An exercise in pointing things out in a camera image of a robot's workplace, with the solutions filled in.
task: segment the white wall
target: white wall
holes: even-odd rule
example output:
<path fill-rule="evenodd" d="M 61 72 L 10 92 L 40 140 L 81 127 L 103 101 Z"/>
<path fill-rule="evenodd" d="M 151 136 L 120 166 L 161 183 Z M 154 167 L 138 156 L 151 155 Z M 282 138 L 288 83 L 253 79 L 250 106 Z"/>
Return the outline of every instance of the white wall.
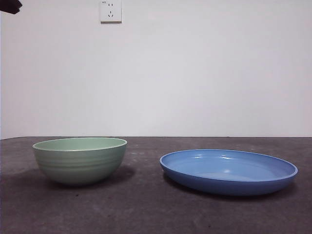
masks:
<path fill-rule="evenodd" d="M 310 136 L 312 1 L 22 0 L 1 17 L 1 137 Z"/>

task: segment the gray table surface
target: gray table surface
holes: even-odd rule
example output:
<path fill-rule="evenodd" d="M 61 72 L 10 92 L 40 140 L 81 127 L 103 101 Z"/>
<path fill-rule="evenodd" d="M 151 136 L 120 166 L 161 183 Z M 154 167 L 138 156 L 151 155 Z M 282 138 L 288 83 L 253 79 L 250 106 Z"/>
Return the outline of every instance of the gray table surface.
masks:
<path fill-rule="evenodd" d="M 3 234 L 311 234 L 312 138 L 122 137 L 122 165 L 81 188 L 48 180 L 32 144 L 58 137 L 1 141 Z M 230 197 L 183 187 L 164 175 L 159 158 L 186 149 L 233 149 L 295 164 L 294 183 L 270 195 Z"/>

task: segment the plate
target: plate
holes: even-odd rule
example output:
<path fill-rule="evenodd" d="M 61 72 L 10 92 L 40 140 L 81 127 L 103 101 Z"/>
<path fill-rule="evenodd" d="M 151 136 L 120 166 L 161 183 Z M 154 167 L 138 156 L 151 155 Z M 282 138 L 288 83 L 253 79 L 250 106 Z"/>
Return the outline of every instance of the plate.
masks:
<path fill-rule="evenodd" d="M 160 158 L 168 177 L 199 191 L 249 196 L 279 191 L 291 183 L 298 169 L 285 160 L 235 150 L 185 150 Z"/>

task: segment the ceramic bowl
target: ceramic bowl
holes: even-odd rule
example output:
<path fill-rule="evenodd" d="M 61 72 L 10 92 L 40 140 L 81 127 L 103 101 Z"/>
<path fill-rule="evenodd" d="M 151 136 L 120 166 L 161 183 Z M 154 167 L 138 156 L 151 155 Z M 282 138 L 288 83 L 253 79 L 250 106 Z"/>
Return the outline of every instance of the ceramic bowl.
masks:
<path fill-rule="evenodd" d="M 296 176 L 293 164 L 268 155 L 233 150 L 186 150 L 167 154 L 160 165 L 174 181 L 221 195 L 262 195 L 285 188 Z"/>
<path fill-rule="evenodd" d="M 39 168 L 51 180 L 80 186 L 108 177 L 121 164 L 127 141 L 107 137 L 47 140 L 33 145 Z"/>

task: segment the electrical socket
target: electrical socket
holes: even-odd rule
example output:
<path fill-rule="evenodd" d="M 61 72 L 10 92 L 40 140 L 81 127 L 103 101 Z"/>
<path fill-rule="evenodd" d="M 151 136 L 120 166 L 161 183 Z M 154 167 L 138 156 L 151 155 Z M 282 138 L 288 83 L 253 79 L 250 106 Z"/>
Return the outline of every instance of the electrical socket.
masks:
<path fill-rule="evenodd" d="M 102 0 L 100 2 L 101 22 L 122 22 L 121 0 Z"/>

